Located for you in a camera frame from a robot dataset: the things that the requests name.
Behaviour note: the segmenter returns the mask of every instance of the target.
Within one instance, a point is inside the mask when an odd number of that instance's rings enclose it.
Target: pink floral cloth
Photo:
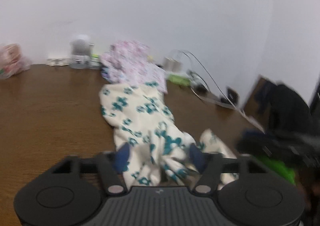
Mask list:
[[[137,41],[119,41],[114,50],[100,56],[112,83],[146,84],[167,93],[165,71],[147,61],[149,47]]]

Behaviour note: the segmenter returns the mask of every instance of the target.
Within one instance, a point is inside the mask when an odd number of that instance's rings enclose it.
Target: wooden table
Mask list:
[[[113,150],[113,130],[100,113],[99,71],[33,65],[0,80],[0,225],[20,225],[13,198],[26,183],[66,155]],[[211,128],[228,146],[245,128],[236,111],[201,102],[168,83],[165,102],[177,127],[196,140]]]

